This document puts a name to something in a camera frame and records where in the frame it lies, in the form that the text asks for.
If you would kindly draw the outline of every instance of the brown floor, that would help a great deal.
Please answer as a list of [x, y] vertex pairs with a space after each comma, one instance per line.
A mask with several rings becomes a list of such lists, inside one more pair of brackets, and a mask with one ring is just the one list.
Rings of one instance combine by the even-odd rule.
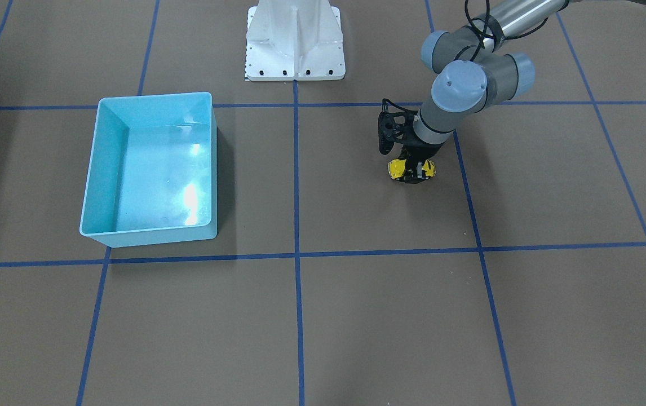
[[[0, 404], [646, 404], [646, 7], [505, 45], [533, 89], [412, 186], [378, 103], [462, 2], [331, 2], [346, 79], [294, 84], [243, 80], [255, 0], [0, 0]], [[196, 91], [217, 238], [82, 237], [98, 100]]]

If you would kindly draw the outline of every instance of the plastic storage bin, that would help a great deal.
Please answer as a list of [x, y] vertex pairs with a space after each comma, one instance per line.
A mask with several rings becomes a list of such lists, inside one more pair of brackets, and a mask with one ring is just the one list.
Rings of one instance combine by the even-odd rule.
[[216, 136], [208, 92], [100, 100], [80, 233], [111, 247], [215, 237]]

